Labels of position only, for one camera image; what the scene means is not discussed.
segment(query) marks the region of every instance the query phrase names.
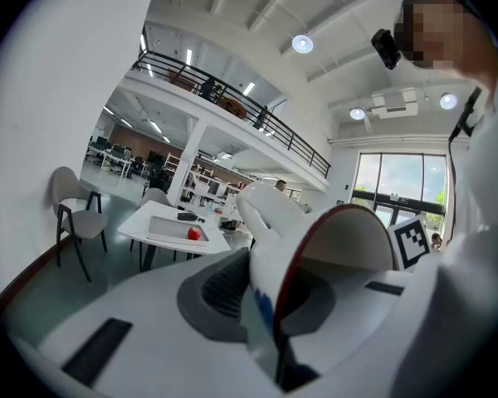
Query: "red object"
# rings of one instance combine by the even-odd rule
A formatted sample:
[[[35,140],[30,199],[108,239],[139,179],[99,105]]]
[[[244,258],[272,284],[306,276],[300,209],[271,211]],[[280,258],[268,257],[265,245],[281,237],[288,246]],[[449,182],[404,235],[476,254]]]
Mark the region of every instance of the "red object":
[[[195,227],[190,227],[188,229],[188,238],[190,240],[197,240],[201,237],[201,231]]]

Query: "balcony railing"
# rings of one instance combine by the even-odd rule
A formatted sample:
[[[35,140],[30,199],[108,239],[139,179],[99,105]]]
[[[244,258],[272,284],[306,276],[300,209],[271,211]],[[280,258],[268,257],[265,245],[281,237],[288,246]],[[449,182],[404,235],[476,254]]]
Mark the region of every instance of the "balcony railing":
[[[251,124],[268,138],[276,140],[288,151],[299,155],[323,177],[328,175],[330,164],[299,134],[280,121],[267,107],[258,104],[219,78],[173,57],[150,50],[142,52],[131,69],[162,78],[220,106]]]

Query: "gray chair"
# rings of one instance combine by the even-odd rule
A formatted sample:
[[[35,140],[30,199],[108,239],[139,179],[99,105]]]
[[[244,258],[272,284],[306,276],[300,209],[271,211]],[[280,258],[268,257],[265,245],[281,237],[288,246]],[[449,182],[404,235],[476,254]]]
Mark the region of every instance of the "gray chair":
[[[98,198],[98,212],[89,211],[94,197]],[[72,209],[62,204],[65,199],[71,198],[87,201],[86,209],[84,211],[76,211],[72,214]],[[61,233],[66,231],[72,237],[77,258],[80,261],[86,279],[90,282],[89,273],[81,257],[79,243],[81,243],[82,239],[93,239],[101,235],[103,249],[107,252],[104,233],[104,229],[107,226],[107,216],[101,213],[101,195],[98,192],[89,192],[83,187],[71,169],[68,167],[59,167],[51,177],[51,204],[57,216],[57,266],[61,267]]]
[[[148,202],[148,201],[154,201],[154,202],[166,205],[166,206],[173,207],[173,205],[171,203],[169,203],[169,200],[168,200],[168,197],[166,196],[166,193],[164,193],[162,190],[155,188],[155,187],[148,189],[148,191],[142,196],[142,200],[140,201],[139,208],[144,206],[146,204],[146,202]],[[134,244],[134,239],[131,239],[131,246],[129,248],[129,252],[131,250],[133,250],[133,244]],[[140,271],[142,271],[142,242],[139,242],[139,256],[140,256],[139,268],[140,268]],[[176,257],[177,257],[177,251],[174,250],[173,251],[173,261],[175,261]]]

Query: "window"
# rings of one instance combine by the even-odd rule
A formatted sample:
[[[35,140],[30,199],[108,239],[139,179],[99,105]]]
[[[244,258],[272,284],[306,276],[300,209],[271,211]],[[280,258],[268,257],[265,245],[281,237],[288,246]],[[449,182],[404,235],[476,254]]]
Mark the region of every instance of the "window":
[[[391,223],[391,218],[393,217],[393,210],[387,208],[386,206],[379,206],[376,208],[376,215],[381,220],[383,226],[387,229]]]
[[[429,240],[432,240],[432,234],[441,234],[442,224],[445,217],[440,214],[432,214],[431,212],[421,212],[424,215],[424,227]]]
[[[422,155],[382,155],[378,193],[421,200]]]
[[[424,189],[422,200],[445,205],[447,188],[447,160],[444,157],[424,157]]]
[[[380,154],[360,155],[358,175],[354,190],[363,192],[375,192],[378,181],[378,170],[380,169]]]
[[[400,153],[360,155],[351,203],[374,210],[385,226],[424,215],[426,231],[442,231],[447,189],[444,156]]]
[[[354,203],[355,205],[365,206],[368,209],[373,209],[373,201],[369,201],[367,199],[360,199],[359,197],[353,197],[350,203]]]

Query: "cable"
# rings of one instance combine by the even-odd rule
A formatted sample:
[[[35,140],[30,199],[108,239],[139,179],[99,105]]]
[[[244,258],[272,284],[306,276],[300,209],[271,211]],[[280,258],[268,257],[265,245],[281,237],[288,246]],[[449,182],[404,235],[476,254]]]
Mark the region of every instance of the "cable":
[[[472,130],[474,129],[474,127],[469,127],[466,121],[468,120],[468,117],[472,114],[472,112],[474,112],[474,104],[478,100],[478,97],[480,97],[480,94],[480,87],[476,87],[474,91],[472,91],[472,94],[465,103],[465,108],[463,110],[463,113],[459,117],[459,120],[457,121],[456,127],[454,127],[452,134],[450,134],[450,137],[448,138],[448,154],[450,155],[450,167],[452,169],[452,183],[454,187],[454,217],[452,219],[452,231],[450,232],[450,239],[452,239],[452,237],[454,236],[454,227],[456,226],[456,166],[454,165],[454,159],[452,157],[452,142],[462,130],[468,137],[472,137]]]

